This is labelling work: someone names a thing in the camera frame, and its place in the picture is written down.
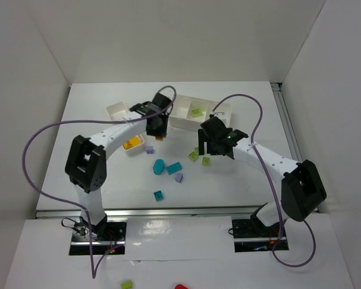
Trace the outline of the green 2x2 lego brick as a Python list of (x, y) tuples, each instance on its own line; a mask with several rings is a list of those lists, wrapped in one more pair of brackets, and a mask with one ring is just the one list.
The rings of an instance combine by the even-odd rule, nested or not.
[(191, 152), (189, 155), (188, 155), (188, 158), (192, 161), (192, 162), (195, 162), (197, 159), (198, 159), (199, 155), (198, 153), (195, 153), (195, 152)]
[(209, 157), (203, 157), (202, 158), (202, 165), (203, 166), (210, 166), (211, 165), (211, 159)]

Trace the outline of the yellow round flower lego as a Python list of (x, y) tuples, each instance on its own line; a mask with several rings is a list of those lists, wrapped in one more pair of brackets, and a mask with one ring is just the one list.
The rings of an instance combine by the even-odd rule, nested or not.
[(133, 143), (131, 143), (130, 141), (127, 141), (126, 143), (123, 144), (123, 148), (125, 150), (129, 150), (131, 149), (132, 147), (134, 147)]

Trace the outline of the turquoise round lego piece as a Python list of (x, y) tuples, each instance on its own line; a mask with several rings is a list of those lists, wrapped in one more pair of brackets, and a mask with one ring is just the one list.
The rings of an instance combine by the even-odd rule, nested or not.
[(165, 162), (162, 159), (157, 159), (153, 165), (153, 172), (155, 175), (163, 174), (165, 170)]

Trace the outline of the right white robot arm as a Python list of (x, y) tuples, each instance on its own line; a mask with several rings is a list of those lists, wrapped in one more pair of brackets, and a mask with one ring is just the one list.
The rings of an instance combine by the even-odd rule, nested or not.
[(274, 187), (274, 202), (259, 207), (251, 219), (255, 226), (270, 227), (287, 219), (302, 222), (327, 198), (316, 165), (285, 158), (238, 129), (227, 128), (214, 116), (198, 129), (199, 154), (222, 155), (264, 173)]

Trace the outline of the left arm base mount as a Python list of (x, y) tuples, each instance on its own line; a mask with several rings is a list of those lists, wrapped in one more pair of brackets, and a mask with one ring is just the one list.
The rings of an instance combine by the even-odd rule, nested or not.
[[(90, 254), (89, 231), (84, 225), (75, 219), (63, 218), (61, 225), (72, 231), (70, 256), (85, 256)], [(110, 255), (125, 254), (126, 222), (108, 222), (105, 230), (98, 237), (93, 236), (93, 254), (103, 255), (110, 250)]]

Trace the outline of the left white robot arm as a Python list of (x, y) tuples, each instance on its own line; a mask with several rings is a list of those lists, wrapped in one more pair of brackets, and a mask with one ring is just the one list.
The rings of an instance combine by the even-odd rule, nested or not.
[(71, 144), (65, 173), (78, 194), (81, 222), (99, 235), (106, 227), (107, 216), (102, 205), (101, 186), (107, 177), (106, 161), (132, 137), (147, 133), (154, 137), (167, 135), (168, 108), (172, 100), (157, 93), (151, 101), (136, 104), (116, 124), (90, 137), (76, 136)]

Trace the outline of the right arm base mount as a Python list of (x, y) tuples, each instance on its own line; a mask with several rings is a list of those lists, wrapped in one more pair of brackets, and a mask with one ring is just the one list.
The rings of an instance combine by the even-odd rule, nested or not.
[(271, 251), (279, 242), (279, 221), (272, 226), (265, 226), (256, 216), (264, 206), (252, 213), (249, 219), (232, 220), (232, 227), (227, 233), (234, 239), (236, 253)]

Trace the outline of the small purple lego brick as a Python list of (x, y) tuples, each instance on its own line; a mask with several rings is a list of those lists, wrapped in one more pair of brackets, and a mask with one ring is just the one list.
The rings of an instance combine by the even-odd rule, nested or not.
[(146, 150), (147, 154), (154, 154), (155, 153), (155, 150), (154, 150), (154, 148), (152, 146), (145, 147), (145, 150)]

